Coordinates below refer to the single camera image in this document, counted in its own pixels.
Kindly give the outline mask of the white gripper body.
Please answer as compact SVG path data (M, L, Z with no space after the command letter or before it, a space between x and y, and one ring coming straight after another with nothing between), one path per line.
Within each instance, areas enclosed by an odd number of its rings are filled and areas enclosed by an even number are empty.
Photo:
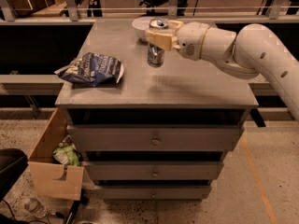
M183 24L177 31L178 53L183 58L199 60L204 37L209 28L208 24L200 22Z

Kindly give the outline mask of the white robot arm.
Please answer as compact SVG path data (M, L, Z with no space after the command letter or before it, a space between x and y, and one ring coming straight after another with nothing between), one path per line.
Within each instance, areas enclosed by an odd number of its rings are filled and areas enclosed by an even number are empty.
M166 28L147 28L145 36L160 49L211 62L230 76L264 76L299 120L299 62L267 27L253 23L236 33L196 21L169 21Z

